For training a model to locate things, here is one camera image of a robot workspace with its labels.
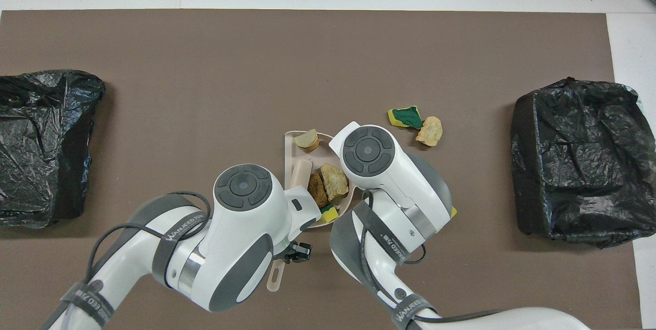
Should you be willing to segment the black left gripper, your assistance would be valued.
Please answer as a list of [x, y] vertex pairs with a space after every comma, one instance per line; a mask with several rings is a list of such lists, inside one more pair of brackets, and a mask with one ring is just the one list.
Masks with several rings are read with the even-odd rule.
[[286, 248], [279, 254], [272, 257], [273, 261], [282, 260], [285, 264], [290, 264], [293, 261], [307, 261], [310, 259], [312, 253], [312, 245], [309, 243], [297, 243], [295, 240], [291, 241]]

